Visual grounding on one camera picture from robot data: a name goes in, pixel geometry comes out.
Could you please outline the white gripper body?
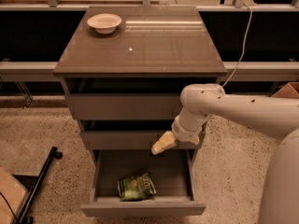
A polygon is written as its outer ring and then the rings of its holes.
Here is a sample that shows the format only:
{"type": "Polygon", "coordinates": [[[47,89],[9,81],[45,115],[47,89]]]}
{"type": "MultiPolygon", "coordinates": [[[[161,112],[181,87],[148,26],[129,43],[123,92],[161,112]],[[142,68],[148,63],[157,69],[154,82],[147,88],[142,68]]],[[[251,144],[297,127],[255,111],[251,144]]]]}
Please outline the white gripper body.
{"type": "Polygon", "coordinates": [[[199,133],[202,131],[203,121],[190,118],[185,119],[182,117],[176,117],[172,123],[172,133],[179,142],[192,142],[195,136],[199,137],[199,133]]]}

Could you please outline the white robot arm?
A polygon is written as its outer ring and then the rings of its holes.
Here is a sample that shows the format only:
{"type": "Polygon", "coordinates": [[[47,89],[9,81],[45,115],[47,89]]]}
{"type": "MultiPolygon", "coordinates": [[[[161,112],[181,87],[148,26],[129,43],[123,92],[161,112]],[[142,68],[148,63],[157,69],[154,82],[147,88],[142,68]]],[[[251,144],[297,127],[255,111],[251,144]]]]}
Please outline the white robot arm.
{"type": "Polygon", "coordinates": [[[227,94],[218,84],[192,84],[180,94],[182,109],[171,130],[152,146],[156,155],[177,141],[199,143],[199,133],[217,115],[277,139],[267,168],[258,224],[299,224],[299,101],[227,94]]]}

